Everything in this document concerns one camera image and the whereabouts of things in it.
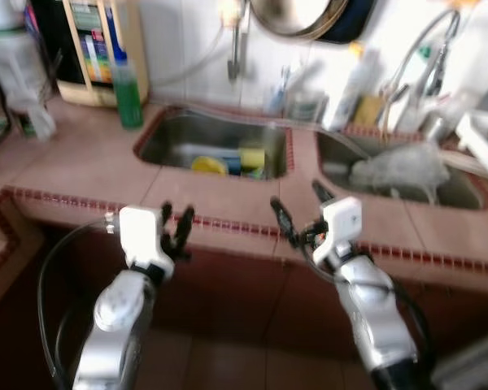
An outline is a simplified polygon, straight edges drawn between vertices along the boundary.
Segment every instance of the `white tiled wall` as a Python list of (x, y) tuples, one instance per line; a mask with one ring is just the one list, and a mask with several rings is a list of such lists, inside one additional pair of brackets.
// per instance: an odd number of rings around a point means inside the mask
[[(283, 40), (264, 31), (251, 17), (246, 61), (241, 77), (228, 80), (232, 33), (224, 30), (209, 63), (187, 80), (161, 86), (161, 81), (195, 64), (220, 28), (217, 0), (140, 0), (150, 82), (155, 96), (214, 102), (229, 106), (261, 106), (279, 80), (284, 65), (301, 59), (307, 66), (303, 87), (320, 89), (331, 98), (351, 70), (347, 48), (323, 42)], [(424, 26), (445, 9), (440, 0), (377, 0), (361, 41), (380, 50), (376, 85), (390, 78)], [(462, 34), (452, 51), (446, 87), (488, 88), (488, 0), (464, 12)]]

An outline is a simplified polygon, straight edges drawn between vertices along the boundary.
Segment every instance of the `stainless steel sink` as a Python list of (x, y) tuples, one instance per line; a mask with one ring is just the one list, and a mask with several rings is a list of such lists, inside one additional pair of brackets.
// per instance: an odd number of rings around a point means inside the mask
[[(374, 137), (362, 136), (329, 136), (318, 134), (318, 151), (320, 153), (321, 170), (334, 184), (359, 193), (371, 193), (383, 197), (393, 197), (390, 188), (373, 188), (358, 186), (349, 181), (351, 167), (366, 157), (375, 157), (386, 150), (398, 147), (401, 141), (392, 141), (390, 145), (383, 145)], [(451, 178), (437, 190), (437, 206), (450, 206), (460, 209), (478, 210), (482, 208), (482, 196), (468, 177), (456, 169), (448, 168)], [(399, 197), (409, 201), (429, 203), (426, 193), (416, 188), (397, 187)]]
[(261, 180), (283, 176), (287, 171), (285, 129), (261, 121), (238, 121), (190, 109), (167, 115), (139, 151), (153, 164), (190, 169), (199, 156), (232, 158), (239, 148), (265, 152)]

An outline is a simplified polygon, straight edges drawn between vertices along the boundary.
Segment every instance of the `yellow bowl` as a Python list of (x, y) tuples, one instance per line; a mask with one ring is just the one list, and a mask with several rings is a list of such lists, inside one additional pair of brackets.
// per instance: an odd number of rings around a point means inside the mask
[(228, 167), (217, 158), (200, 156), (192, 162), (192, 170), (197, 172), (218, 173), (228, 175)]

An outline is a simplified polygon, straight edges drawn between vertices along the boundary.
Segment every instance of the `cabinet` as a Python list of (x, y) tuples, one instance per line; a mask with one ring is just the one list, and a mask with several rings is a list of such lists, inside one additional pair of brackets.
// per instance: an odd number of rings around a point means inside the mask
[[(300, 263), (192, 248), (158, 294), (155, 325), (288, 349), (356, 356), (335, 287)], [(124, 268), (116, 237), (90, 234), (66, 253), (66, 275), (99, 292)], [(403, 281), (425, 312), (440, 354), (488, 334), (488, 294)], [(412, 324), (404, 307), (407, 323)]]

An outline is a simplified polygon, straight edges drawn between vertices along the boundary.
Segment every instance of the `plastic bag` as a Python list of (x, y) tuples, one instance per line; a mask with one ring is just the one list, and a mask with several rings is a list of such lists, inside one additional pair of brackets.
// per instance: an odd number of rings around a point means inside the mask
[(425, 193), (433, 204), (437, 201), (437, 188), (449, 179), (438, 146), (429, 142), (404, 145), (359, 161), (349, 176), (352, 184), (390, 189), (393, 195), (398, 187), (415, 188)]

